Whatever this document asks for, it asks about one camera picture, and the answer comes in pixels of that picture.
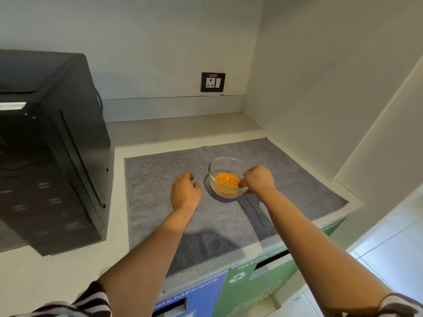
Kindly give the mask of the person's left hand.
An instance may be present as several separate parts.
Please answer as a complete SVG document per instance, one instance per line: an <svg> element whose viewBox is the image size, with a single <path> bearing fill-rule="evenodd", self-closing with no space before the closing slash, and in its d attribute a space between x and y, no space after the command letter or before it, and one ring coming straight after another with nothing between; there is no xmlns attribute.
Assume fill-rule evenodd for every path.
<svg viewBox="0 0 423 317"><path fill-rule="evenodd" d="M194 179L194 173L187 171L174 180L171 189L173 210L185 210L192 213L197 209L201 199L195 199L193 196Z"/></svg>

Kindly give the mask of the person's right hand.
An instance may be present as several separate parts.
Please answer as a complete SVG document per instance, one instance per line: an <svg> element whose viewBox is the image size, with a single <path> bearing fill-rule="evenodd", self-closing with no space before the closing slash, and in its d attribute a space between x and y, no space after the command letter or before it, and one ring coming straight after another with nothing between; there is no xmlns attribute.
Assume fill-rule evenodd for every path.
<svg viewBox="0 0 423 317"><path fill-rule="evenodd" d="M263 165L256 165L246 170L243 179L248 185L248 192L262 198L264 195L276 191L274 179L270 170Z"/></svg>

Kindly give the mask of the clear glass bowl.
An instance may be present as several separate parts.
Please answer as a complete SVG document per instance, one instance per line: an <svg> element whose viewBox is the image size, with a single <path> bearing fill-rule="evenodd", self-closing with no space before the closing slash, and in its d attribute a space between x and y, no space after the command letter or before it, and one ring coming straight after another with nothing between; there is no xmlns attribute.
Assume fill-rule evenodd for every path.
<svg viewBox="0 0 423 317"><path fill-rule="evenodd" d="M243 173L246 165L239 159L219 157L208 166L209 183L220 197L236 199L248 190Z"/></svg>

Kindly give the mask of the person's left forearm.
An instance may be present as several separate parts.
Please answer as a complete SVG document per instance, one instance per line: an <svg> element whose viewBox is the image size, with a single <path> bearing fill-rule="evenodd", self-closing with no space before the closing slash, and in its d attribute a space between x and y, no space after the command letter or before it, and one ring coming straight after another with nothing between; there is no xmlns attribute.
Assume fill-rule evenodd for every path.
<svg viewBox="0 0 423 317"><path fill-rule="evenodd" d="M112 317L152 316L195 209L177 206L141 244L98 279L108 296Z"/></svg>

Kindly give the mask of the person's right forearm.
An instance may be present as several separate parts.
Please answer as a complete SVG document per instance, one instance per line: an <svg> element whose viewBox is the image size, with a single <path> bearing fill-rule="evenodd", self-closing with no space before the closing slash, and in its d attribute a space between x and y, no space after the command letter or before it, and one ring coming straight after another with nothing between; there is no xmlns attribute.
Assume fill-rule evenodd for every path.
<svg viewBox="0 0 423 317"><path fill-rule="evenodd" d="M341 249L275 188L256 188L272 223L325 317L380 317L390 293L371 271Z"/></svg>

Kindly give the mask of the orange fried noodle snack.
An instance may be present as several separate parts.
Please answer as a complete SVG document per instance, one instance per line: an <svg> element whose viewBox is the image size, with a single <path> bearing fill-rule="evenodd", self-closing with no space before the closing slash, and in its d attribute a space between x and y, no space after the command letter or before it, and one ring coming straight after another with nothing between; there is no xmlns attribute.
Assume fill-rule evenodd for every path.
<svg viewBox="0 0 423 317"><path fill-rule="evenodd" d="M221 172L214 176L216 183L214 187L216 190L225 197L235 196L240 189L238 189L238 182L241 179L232 172Z"/></svg>

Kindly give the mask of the grey towel mat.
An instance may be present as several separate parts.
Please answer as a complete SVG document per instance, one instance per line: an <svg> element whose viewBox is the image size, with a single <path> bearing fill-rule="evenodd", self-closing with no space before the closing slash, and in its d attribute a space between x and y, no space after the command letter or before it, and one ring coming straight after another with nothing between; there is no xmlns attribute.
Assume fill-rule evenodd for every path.
<svg viewBox="0 0 423 317"><path fill-rule="evenodd" d="M183 234L168 276L277 234L256 195L227 199L213 190L209 165L215 159L219 159L218 167L212 174L235 172L242 178L251 166L267 167L276 189L311 221L335 213L348 203L266 137L128 158L125 178L130 250L171 212L171 187L177 176L191 171L202 186L202 198Z"/></svg>

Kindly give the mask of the green waste bin panel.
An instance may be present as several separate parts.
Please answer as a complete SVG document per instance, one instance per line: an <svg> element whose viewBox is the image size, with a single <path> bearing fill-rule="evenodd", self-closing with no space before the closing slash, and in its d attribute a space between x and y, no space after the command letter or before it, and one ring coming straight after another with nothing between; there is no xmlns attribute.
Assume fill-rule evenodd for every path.
<svg viewBox="0 0 423 317"><path fill-rule="evenodd" d="M297 272L297 265L265 214L251 224L259 243L232 250L213 259L228 268L211 317L230 317L276 292Z"/></svg>

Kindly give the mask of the blue waste bin panel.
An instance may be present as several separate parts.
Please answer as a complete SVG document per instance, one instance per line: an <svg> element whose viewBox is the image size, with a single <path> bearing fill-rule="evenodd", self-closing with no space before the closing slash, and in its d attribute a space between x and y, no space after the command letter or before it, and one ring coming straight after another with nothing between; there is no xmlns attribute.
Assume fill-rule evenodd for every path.
<svg viewBox="0 0 423 317"><path fill-rule="evenodd" d="M211 317L228 270L156 303L151 317Z"/></svg>

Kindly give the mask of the black microwave oven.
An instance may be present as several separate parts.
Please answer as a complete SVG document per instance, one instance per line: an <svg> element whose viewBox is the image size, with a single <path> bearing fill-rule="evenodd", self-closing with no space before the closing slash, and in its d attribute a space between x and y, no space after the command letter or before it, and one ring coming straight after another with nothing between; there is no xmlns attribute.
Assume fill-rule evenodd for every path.
<svg viewBox="0 0 423 317"><path fill-rule="evenodd" d="M111 142L82 53L0 49L0 251L40 256L101 242Z"/></svg>

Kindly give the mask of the striped left sleeve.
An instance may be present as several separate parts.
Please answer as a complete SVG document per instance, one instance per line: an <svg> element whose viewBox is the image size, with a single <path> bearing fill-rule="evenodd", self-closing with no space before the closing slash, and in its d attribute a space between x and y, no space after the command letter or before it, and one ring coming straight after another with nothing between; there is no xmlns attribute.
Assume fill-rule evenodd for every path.
<svg viewBox="0 0 423 317"><path fill-rule="evenodd" d="M113 317L113 314L103 286L94 281L74 303L53 301L10 317Z"/></svg>

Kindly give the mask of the striped sleeve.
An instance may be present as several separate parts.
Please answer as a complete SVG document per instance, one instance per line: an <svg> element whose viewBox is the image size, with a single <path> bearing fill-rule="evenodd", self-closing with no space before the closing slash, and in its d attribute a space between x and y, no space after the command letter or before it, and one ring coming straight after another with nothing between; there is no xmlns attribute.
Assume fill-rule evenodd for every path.
<svg viewBox="0 0 423 317"><path fill-rule="evenodd" d="M381 301L377 317L423 317L423 304L403 294L393 293Z"/></svg>
<svg viewBox="0 0 423 317"><path fill-rule="evenodd" d="M74 303L53 301L10 317L113 317L113 314L103 286L94 281Z"/></svg>

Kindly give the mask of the striped right sleeve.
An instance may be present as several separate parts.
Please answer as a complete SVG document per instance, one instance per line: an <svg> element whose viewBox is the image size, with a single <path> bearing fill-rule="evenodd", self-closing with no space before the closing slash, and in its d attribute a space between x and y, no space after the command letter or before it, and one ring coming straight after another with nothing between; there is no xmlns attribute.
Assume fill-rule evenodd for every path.
<svg viewBox="0 0 423 317"><path fill-rule="evenodd" d="M393 293L381 301L377 317L423 317L423 304L403 294Z"/></svg>

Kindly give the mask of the black wall power socket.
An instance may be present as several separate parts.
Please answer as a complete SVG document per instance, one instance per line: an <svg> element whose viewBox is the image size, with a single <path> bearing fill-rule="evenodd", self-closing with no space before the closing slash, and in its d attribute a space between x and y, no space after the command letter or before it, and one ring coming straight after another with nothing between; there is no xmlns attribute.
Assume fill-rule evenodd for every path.
<svg viewBox="0 0 423 317"><path fill-rule="evenodd" d="M207 73L201 74L200 92L220 92L224 91L225 73Z"/></svg>

